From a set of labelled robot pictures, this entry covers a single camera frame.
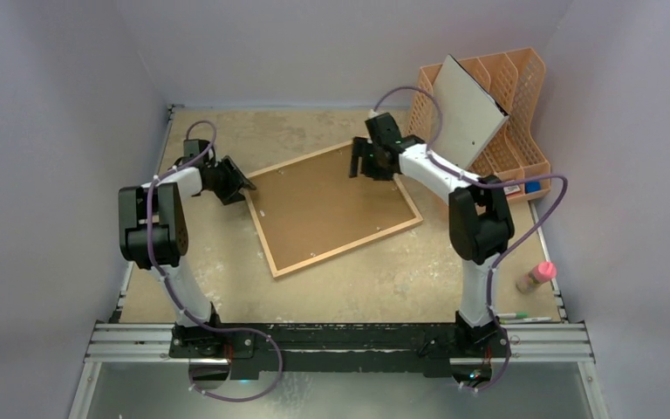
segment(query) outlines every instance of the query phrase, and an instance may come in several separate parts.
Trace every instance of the bottle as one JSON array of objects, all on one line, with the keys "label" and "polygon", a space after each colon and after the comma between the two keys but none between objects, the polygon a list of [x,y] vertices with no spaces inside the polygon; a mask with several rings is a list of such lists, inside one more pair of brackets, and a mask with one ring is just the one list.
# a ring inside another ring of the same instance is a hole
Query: bottle
[{"label": "bottle", "polygon": [[539,286],[556,277],[556,266],[552,262],[541,262],[532,271],[515,281],[519,292],[527,294],[534,292]]}]

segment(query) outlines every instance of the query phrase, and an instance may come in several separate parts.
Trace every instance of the pink bottle cap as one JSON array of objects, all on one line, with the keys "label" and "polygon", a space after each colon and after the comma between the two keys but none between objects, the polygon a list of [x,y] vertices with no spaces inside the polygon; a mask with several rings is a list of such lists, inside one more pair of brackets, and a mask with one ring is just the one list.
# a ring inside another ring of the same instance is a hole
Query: pink bottle cap
[{"label": "pink bottle cap", "polygon": [[533,269],[538,282],[548,282],[556,277],[556,266],[552,262],[541,262]]}]

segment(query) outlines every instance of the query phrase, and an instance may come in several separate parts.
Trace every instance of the white wall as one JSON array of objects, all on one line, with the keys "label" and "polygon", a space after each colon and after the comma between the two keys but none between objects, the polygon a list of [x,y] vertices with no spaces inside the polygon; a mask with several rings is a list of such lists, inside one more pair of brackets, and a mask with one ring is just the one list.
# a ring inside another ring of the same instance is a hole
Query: white wall
[{"label": "white wall", "polygon": [[537,140],[571,179],[546,230],[564,299],[612,416],[670,417],[670,1],[576,0],[543,56]]},{"label": "white wall", "polygon": [[113,1],[0,1],[0,417],[67,416],[164,117]]},{"label": "white wall", "polygon": [[569,3],[118,0],[167,100],[226,107],[372,106],[448,53],[544,47]]}]

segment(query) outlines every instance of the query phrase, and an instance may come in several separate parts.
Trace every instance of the wooden frame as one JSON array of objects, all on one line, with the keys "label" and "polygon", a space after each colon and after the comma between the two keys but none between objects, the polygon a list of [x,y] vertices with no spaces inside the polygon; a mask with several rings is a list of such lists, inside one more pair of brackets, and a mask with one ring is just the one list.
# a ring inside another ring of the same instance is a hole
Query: wooden frame
[{"label": "wooden frame", "polygon": [[[352,145],[350,141],[344,142],[341,144],[338,144],[336,146],[324,148],[322,150],[319,150],[315,153],[310,153],[307,155],[303,155],[301,157],[298,157],[293,160],[285,161],[283,163],[279,163],[273,166],[270,166],[268,168],[264,168],[261,170],[257,170],[255,172],[252,172],[248,174],[248,178],[251,179],[253,182],[255,182],[255,177],[267,174],[272,171],[278,171],[281,169],[286,168],[287,166],[290,166],[294,163],[298,163],[301,161],[305,161],[308,159],[311,159],[316,156],[323,155],[325,153],[330,153],[335,150],[339,150],[341,148],[349,148]],[[266,260],[268,261],[268,265],[270,267],[270,273],[273,276],[273,278],[278,278],[282,277],[283,275],[293,273],[295,271],[301,270],[307,266],[312,266],[314,264],[318,264],[320,262],[325,261],[326,259],[333,258],[337,255],[340,255],[342,253],[345,253],[347,251],[351,251],[353,249],[356,249],[364,244],[368,244],[371,242],[375,242],[377,240],[389,237],[391,235],[394,235],[396,233],[399,233],[401,231],[410,229],[415,227],[416,225],[422,223],[422,215],[420,214],[420,211],[417,209],[417,206],[415,206],[414,201],[412,200],[412,197],[407,193],[407,190],[405,189],[404,185],[400,181],[398,177],[394,177],[393,180],[394,185],[396,186],[397,190],[400,192],[402,198],[404,198],[405,203],[407,204],[407,207],[409,208],[409,211],[412,213],[413,217],[403,223],[396,224],[394,226],[388,227],[383,230],[379,230],[378,232],[363,237],[361,239],[352,241],[348,244],[339,246],[336,249],[332,249],[326,252],[323,252],[321,254],[318,254],[316,256],[313,256],[312,258],[308,258],[302,262],[291,264],[289,266],[277,266],[276,262],[273,258],[273,254],[270,249],[270,244],[269,240],[267,239],[265,232],[263,231],[263,226],[261,225],[261,220],[259,218],[259,210],[256,208],[255,204],[253,203],[253,199],[251,199],[250,192],[248,190],[243,190],[243,194],[245,195],[245,200],[248,203],[248,209],[250,210],[250,216],[253,218],[253,223],[256,226],[256,231],[257,234],[260,238],[261,245],[263,247],[263,253],[265,254]]]}]

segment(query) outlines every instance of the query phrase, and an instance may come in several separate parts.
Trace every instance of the table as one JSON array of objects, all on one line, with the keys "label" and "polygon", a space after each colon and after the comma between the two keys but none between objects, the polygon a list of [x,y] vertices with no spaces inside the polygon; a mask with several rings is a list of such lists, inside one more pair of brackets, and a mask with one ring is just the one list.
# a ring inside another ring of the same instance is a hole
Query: table
[{"label": "table", "polygon": [[[406,112],[392,114],[404,127]],[[161,167],[182,154],[197,120],[218,129],[217,153],[249,173],[364,135],[366,110],[194,110],[174,113]],[[192,138],[208,139],[209,127]],[[461,260],[448,241],[446,207],[412,179],[403,182],[424,222],[301,272],[273,279],[245,203],[222,206],[213,193],[183,203],[188,261],[202,291],[225,322],[443,322],[461,301]],[[511,205],[516,237],[532,224],[527,203]],[[500,265],[496,307],[560,320],[549,285],[524,295],[514,280],[544,260],[538,235]],[[161,285],[133,268],[122,323],[171,323],[174,311]]]}]

